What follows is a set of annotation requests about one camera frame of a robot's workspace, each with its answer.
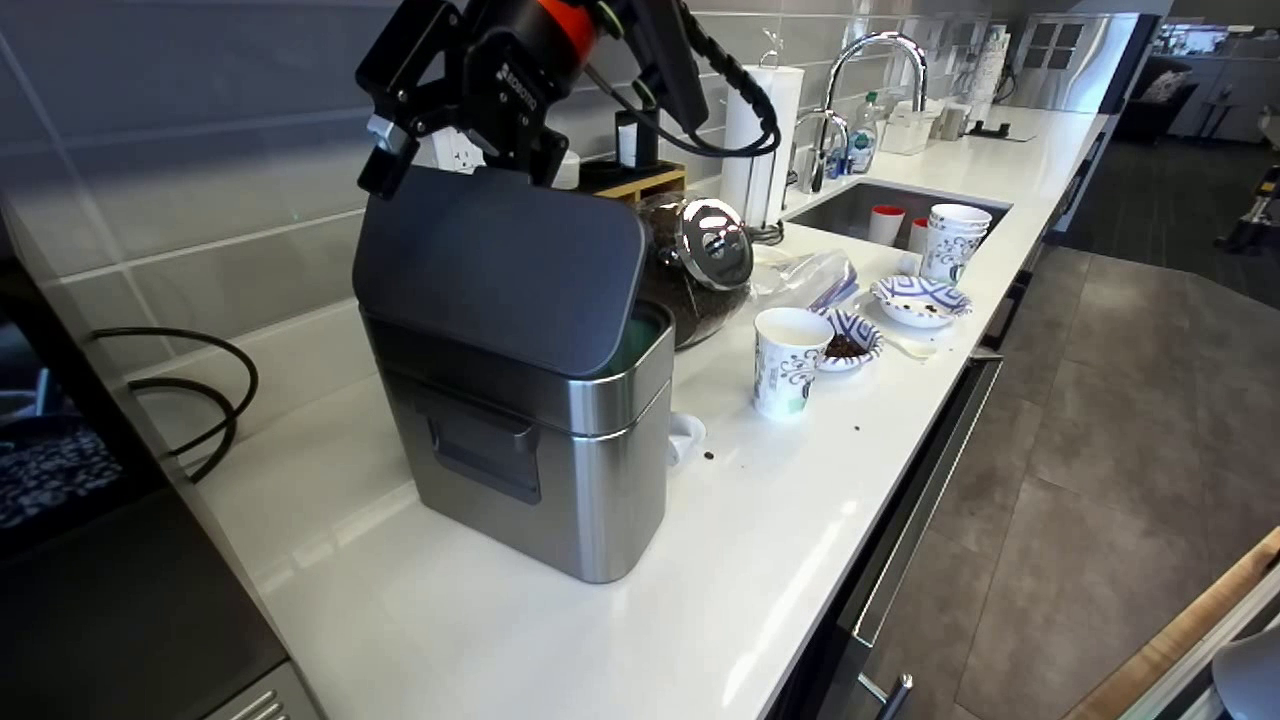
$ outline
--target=blue patterned cup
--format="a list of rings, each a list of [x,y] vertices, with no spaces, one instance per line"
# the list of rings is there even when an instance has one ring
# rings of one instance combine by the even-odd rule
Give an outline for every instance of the blue patterned cup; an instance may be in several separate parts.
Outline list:
[[[769,309],[757,316],[757,388],[761,416],[798,416],[815,380],[830,325],[806,309]]]

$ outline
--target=chrome faucet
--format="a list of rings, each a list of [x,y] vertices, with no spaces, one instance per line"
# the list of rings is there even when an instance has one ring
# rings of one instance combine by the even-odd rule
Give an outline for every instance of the chrome faucet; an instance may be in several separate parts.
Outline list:
[[[925,46],[910,37],[900,32],[874,32],[874,37],[859,37],[850,43],[840,46],[830,70],[827,70],[827,89],[825,89],[825,102],[820,102],[820,122],[815,122],[815,140],[811,140],[811,173],[806,173],[806,188],[820,193],[825,176],[827,176],[827,161],[830,161],[830,126],[840,126],[844,120],[830,112],[836,102],[836,89],[840,89],[840,70],[844,62],[859,61],[868,46],[900,46],[910,55],[910,112],[925,112],[929,101],[929,61]]]

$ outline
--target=sink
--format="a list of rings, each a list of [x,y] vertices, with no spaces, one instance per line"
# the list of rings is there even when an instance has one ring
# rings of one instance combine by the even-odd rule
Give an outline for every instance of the sink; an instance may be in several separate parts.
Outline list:
[[[935,196],[915,188],[891,188],[891,184],[850,184],[847,193],[791,214],[791,224],[825,229],[836,234],[868,234],[871,206],[896,202],[907,210],[907,218],[929,214],[932,202],[972,202],[992,210],[992,229],[1008,214],[1008,202],[987,202],[972,196]]]

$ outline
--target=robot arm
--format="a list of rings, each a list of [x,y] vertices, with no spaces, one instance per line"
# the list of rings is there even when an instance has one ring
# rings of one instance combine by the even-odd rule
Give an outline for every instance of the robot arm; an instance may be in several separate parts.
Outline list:
[[[619,37],[638,61],[634,89],[683,130],[706,120],[698,70],[688,46],[706,55],[761,112],[761,144],[724,155],[774,148],[769,96],[724,55],[678,0],[404,0],[355,67],[373,96],[366,130],[376,148],[358,188],[392,196],[436,126],[467,130],[490,166],[520,166],[547,184],[567,140],[545,126],[554,101],[570,93],[595,37]]]

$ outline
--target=kitchen counter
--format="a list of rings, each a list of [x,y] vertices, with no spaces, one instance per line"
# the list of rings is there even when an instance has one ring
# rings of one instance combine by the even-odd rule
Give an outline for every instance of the kitchen counter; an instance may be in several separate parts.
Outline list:
[[[1011,202],[961,282],[972,310],[929,361],[883,349],[865,374],[820,380],[791,425],[747,406],[747,310],[676,361],[676,406],[706,437],[619,585],[427,513],[376,380],[246,438],[198,500],[326,717],[761,717],[1095,130],[1091,115],[1008,120],[1022,144],[874,161],[880,184]],[[847,251],[865,279],[905,259],[795,224],[780,251]]]

